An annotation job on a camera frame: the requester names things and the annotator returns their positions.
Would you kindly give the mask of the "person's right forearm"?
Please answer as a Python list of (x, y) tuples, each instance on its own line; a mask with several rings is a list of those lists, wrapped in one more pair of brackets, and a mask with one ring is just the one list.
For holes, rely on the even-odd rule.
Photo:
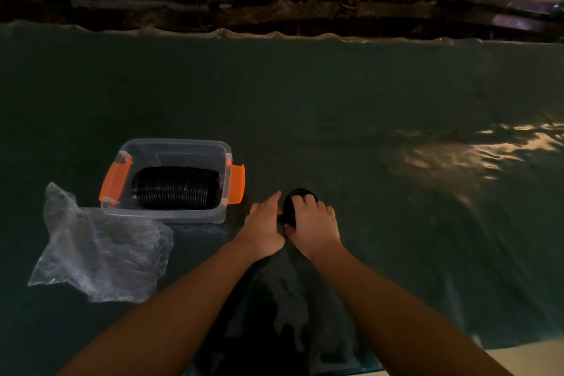
[(339, 242), (315, 244), (307, 253), (390, 376), (513, 376), (446, 317)]

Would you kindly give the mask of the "person's right hand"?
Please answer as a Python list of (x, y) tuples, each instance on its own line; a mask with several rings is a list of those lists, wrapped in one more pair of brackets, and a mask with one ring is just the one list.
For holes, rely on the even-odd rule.
[(296, 220), (296, 228), (284, 226), (286, 236), (312, 263), (342, 250), (337, 221), (328, 219)]

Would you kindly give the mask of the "black round plastic lid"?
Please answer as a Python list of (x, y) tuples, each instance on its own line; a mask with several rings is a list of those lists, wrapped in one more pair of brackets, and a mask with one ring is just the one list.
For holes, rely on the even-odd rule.
[(292, 201), (293, 196), (299, 196), (304, 198), (307, 195), (312, 195), (316, 202), (318, 202), (317, 196), (304, 188), (296, 188), (291, 191), (284, 199), (282, 206), (281, 206), (281, 213), (277, 215), (278, 223), (282, 225), (291, 226), (293, 229), (296, 228), (296, 216), (295, 216), (295, 209)]

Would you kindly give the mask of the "row of black discs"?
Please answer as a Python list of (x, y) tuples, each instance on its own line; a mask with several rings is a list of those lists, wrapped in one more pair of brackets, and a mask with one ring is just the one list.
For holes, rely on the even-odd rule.
[(219, 190), (219, 173), (203, 168), (146, 167), (131, 180), (134, 202), (150, 210), (214, 209)]

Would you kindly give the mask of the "clear storage box orange latches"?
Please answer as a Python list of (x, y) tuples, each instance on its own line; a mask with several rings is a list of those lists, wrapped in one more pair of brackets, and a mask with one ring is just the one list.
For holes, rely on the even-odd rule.
[[(220, 190), (208, 210), (150, 210), (131, 195), (131, 180), (146, 167), (179, 166), (217, 171)], [(126, 142), (111, 164), (99, 194), (102, 210), (112, 216), (151, 219), (167, 224), (220, 224), (227, 207), (239, 204), (245, 190), (245, 167), (234, 164), (228, 144), (213, 140), (144, 138)]]

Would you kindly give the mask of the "crumpled clear plastic bag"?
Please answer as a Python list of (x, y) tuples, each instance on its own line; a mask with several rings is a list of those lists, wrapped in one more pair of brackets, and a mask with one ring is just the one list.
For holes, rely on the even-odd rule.
[(67, 283), (95, 303), (142, 303), (157, 292), (174, 247), (165, 224), (80, 207), (53, 182), (45, 189), (43, 219), (49, 240), (28, 286)]

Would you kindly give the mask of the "dark stone ledge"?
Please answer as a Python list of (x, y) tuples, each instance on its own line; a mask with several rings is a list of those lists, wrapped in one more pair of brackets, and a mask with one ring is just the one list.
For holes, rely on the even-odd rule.
[(0, 23), (76, 25), (90, 31), (314, 37), (477, 38), (564, 44), (564, 0), (0, 0)]

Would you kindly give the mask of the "person's left forearm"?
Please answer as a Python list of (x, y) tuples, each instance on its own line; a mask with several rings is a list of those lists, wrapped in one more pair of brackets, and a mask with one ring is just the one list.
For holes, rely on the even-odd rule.
[(237, 282), (259, 258), (254, 244), (228, 243), (164, 291), (131, 309), (56, 376), (180, 376)]

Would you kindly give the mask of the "person's left hand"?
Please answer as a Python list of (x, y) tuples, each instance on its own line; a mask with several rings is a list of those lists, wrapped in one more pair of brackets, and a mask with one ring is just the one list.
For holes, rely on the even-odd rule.
[(250, 263), (272, 256), (280, 251), (285, 238), (278, 232), (278, 202), (281, 191), (277, 191), (261, 203), (253, 203), (242, 229), (234, 239), (237, 252)]

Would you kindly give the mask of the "dark green table cover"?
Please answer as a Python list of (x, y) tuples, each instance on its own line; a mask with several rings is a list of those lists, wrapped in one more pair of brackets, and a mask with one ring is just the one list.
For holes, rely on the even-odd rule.
[(0, 25), (0, 376), (52, 376), (133, 305), (27, 286), (53, 182), (99, 207), (134, 138), (227, 143), (225, 223), (173, 226), (164, 288), (303, 187), (345, 247), (485, 349), (564, 337), (564, 44)]

